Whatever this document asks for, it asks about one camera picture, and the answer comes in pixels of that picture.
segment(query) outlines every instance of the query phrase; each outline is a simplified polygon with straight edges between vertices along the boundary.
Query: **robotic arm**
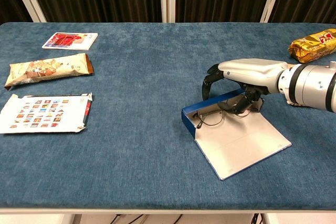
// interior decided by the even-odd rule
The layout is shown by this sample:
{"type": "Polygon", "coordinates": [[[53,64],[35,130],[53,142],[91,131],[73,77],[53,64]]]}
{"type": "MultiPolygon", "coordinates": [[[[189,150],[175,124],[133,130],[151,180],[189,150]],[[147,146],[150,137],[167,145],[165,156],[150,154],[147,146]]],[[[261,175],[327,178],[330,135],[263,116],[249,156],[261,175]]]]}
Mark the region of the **robotic arm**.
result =
{"type": "Polygon", "coordinates": [[[261,95],[282,93],[286,100],[321,110],[336,112],[336,62],[329,66],[297,64],[288,68],[284,61],[238,59],[213,65],[202,85],[203,100],[209,98],[212,83],[229,79],[245,90],[233,106],[219,103],[228,113],[242,114],[257,102],[261,95]]]}

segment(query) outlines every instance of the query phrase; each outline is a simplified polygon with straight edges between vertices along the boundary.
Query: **blue felt tablecloth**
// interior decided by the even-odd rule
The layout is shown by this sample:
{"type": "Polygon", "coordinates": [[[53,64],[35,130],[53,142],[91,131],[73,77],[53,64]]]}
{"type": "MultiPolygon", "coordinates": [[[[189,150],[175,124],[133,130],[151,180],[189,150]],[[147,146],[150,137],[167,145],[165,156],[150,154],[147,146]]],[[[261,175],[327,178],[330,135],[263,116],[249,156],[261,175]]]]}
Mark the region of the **blue felt tablecloth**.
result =
{"type": "MultiPolygon", "coordinates": [[[[296,63],[297,38],[330,24],[56,24],[0,26],[0,83],[9,64],[73,55],[46,50],[56,31],[99,33],[95,74],[0,89],[12,94],[92,92],[79,134],[0,135],[0,207],[123,209],[336,209],[336,114],[266,96],[263,115],[292,147],[220,181],[181,120],[200,102],[207,69],[237,58],[296,63]]],[[[314,63],[328,64],[336,54],[314,63]]],[[[212,96],[237,89],[214,85],[212,96]]]]}

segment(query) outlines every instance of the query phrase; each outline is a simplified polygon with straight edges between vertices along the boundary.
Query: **gold snack package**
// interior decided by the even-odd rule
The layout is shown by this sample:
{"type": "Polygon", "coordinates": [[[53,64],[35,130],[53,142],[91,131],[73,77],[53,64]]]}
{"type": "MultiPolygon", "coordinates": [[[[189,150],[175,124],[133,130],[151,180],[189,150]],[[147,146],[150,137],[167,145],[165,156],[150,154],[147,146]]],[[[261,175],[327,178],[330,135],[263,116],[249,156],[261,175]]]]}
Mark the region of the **gold snack package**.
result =
{"type": "Polygon", "coordinates": [[[294,40],[289,48],[289,54],[300,63],[320,59],[336,52],[336,29],[330,28],[305,38],[294,40]]]}
{"type": "Polygon", "coordinates": [[[5,89],[9,90],[11,86],[24,83],[92,73],[93,67],[86,54],[15,63],[10,64],[10,73],[5,84],[5,89]]]}

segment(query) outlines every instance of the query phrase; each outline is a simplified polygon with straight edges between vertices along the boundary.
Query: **table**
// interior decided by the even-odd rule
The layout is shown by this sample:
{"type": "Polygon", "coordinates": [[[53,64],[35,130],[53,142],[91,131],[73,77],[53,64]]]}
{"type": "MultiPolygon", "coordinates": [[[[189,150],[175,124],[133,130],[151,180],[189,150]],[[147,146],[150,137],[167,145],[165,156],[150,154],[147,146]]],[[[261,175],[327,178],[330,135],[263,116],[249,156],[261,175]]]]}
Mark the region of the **table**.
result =
{"type": "MultiPolygon", "coordinates": [[[[6,23],[0,26],[0,82],[9,64],[73,55],[46,50],[57,31],[99,33],[87,52],[95,74],[1,89],[14,93],[92,92],[88,127],[79,134],[0,136],[0,208],[104,211],[335,210],[336,138],[330,112],[293,108],[265,97],[262,114],[292,147],[220,181],[181,120],[201,101],[215,63],[244,57],[297,63],[297,38],[331,24],[6,23]]],[[[314,64],[325,65],[336,54],[314,64]]],[[[213,85],[212,96],[237,89],[213,85]]]]}

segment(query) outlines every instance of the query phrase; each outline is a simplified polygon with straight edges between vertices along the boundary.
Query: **cardboard box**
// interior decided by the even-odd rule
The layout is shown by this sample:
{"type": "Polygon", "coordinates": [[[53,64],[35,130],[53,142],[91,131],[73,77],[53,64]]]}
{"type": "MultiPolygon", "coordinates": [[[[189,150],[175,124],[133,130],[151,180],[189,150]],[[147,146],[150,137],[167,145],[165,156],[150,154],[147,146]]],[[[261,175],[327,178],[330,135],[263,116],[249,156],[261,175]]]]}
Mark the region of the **cardboard box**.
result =
{"type": "MultiPolygon", "coordinates": [[[[291,146],[260,112],[237,116],[217,105],[235,104],[243,93],[235,90],[182,109],[184,125],[221,180],[291,146]]],[[[263,100],[258,103],[261,108],[263,100]]]]}

